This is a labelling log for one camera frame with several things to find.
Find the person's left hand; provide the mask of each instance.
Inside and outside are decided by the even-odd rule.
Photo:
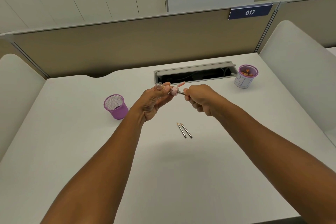
[[[170,82],[165,82],[162,90],[155,90],[154,87],[145,90],[141,97],[134,103],[132,109],[140,111],[143,114],[144,121],[151,120],[156,115],[158,109],[173,99],[170,92]]]

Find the blue sign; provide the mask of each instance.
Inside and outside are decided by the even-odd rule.
[[[263,4],[258,6],[241,6],[232,8],[230,11],[229,20],[265,16],[270,13],[272,6],[273,4]]]

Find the empty mesh cup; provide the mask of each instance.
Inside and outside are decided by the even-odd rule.
[[[252,76],[246,76],[242,72],[246,72],[248,69],[248,74]],[[241,65],[238,69],[237,77],[234,80],[234,84],[242,89],[246,89],[250,86],[253,79],[259,74],[256,67],[251,65]]]
[[[124,98],[119,94],[113,94],[105,99],[104,108],[109,111],[116,120],[123,119],[128,113]]]

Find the person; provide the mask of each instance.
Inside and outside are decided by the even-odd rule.
[[[113,135],[58,194],[41,224],[113,223],[143,124],[172,100],[170,83],[145,90]],[[185,99],[213,116],[275,189],[308,223],[336,223],[336,173],[266,128],[207,85],[184,89]]]

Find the purple rim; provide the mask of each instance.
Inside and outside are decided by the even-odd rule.
[[[241,69],[242,67],[244,67],[244,66],[253,67],[253,68],[257,71],[257,74],[254,75],[254,76],[246,76],[246,75],[244,75],[244,74],[240,71],[240,69]],[[256,77],[256,76],[259,74],[259,71],[258,71],[258,69],[257,69],[255,66],[248,65],[248,64],[241,65],[241,66],[238,68],[238,72],[239,72],[242,76],[244,76],[244,77],[246,77],[246,78],[254,78],[254,77]]]
[[[120,97],[123,99],[123,103],[125,102],[125,100],[124,100],[124,98],[123,98],[122,95],[119,95],[119,94],[113,94],[113,95],[111,95],[111,96],[108,96],[108,97],[105,99],[105,101],[104,101],[104,108],[105,108],[105,110],[107,110],[107,111],[114,111],[114,110],[119,109],[119,108],[122,106],[122,104],[121,104],[120,106],[118,106],[117,108],[115,108],[115,109],[113,109],[113,110],[107,109],[107,108],[105,107],[105,102],[106,102],[107,99],[109,99],[109,98],[112,97],[112,96],[120,96]]]

